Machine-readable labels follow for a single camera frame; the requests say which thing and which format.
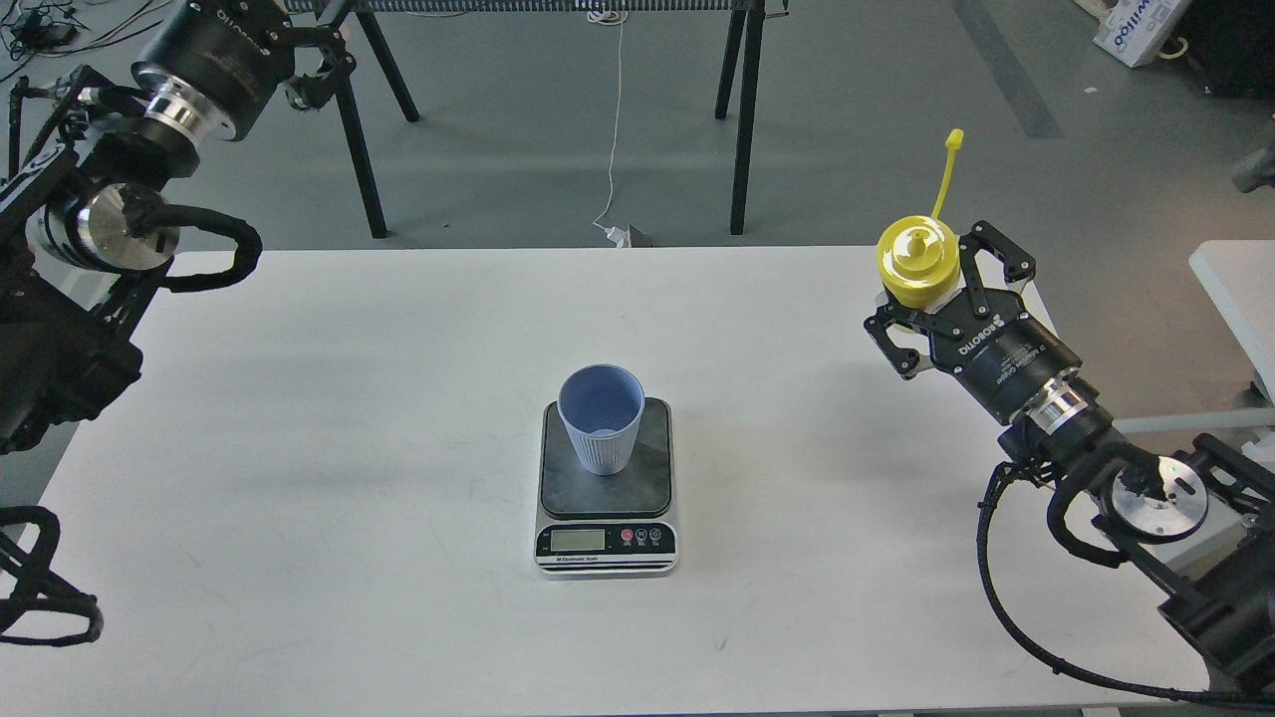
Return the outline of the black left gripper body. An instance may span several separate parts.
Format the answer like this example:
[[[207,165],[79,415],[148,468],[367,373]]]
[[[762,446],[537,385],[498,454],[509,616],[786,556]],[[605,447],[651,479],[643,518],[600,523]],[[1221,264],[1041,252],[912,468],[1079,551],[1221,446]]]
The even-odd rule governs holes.
[[[240,142],[293,74],[293,54],[268,38],[288,23],[278,1],[182,1],[130,71],[147,91],[184,80],[228,117],[224,139]]]

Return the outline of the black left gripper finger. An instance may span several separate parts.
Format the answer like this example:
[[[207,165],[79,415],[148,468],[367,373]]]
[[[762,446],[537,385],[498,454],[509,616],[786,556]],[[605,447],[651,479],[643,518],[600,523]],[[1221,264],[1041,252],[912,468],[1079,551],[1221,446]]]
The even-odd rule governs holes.
[[[261,47],[266,57],[263,106],[269,105],[277,91],[282,91],[289,108],[323,108],[346,85],[357,64],[354,55],[347,50],[346,34],[333,24],[293,27],[274,23],[261,32]],[[320,56],[319,68],[307,74],[296,71],[295,54],[302,47],[315,48]]]

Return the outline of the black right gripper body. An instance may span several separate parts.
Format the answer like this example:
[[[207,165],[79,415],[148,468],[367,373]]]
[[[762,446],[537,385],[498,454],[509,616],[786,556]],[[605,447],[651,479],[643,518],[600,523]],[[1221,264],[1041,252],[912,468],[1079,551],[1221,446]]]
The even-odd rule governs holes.
[[[987,313],[975,313],[961,291],[937,313],[961,330],[929,336],[929,361],[955,380],[975,403],[1007,426],[1029,399],[1061,373],[1077,373],[1081,358],[1026,313],[1021,296],[986,290]]]

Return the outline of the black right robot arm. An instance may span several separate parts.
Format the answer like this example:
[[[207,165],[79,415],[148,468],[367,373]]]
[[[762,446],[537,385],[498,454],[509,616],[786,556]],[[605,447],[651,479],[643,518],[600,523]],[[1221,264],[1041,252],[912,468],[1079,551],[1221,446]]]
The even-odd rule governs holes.
[[[1006,461],[979,503],[975,566],[1005,632],[1056,674],[1099,688],[1272,711],[1272,472],[1210,434],[1156,455],[1128,441],[1080,376],[1081,358],[1029,313],[1037,264],[986,222],[965,235],[907,216],[876,246],[884,293],[864,330],[901,379],[952,376],[1002,427]],[[1139,568],[1165,591],[1162,617],[1215,685],[1187,691],[1111,679],[1030,639],[991,577],[991,523],[1009,486],[1051,487],[1046,526],[1072,558]]]

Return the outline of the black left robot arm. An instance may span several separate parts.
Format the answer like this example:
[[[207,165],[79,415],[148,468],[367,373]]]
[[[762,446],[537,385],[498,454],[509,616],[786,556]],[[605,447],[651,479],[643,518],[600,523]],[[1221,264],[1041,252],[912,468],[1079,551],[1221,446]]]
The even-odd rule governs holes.
[[[140,378],[133,330],[162,290],[226,290],[263,250],[246,221],[173,204],[209,137],[238,142],[283,91],[323,108],[354,71],[342,27],[352,1],[297,26],[280,1],[184,1],[133,63],[133,85],[88,65],[51,88],[54,108],[3,182],[3,453],[50,427],[97,418]]]

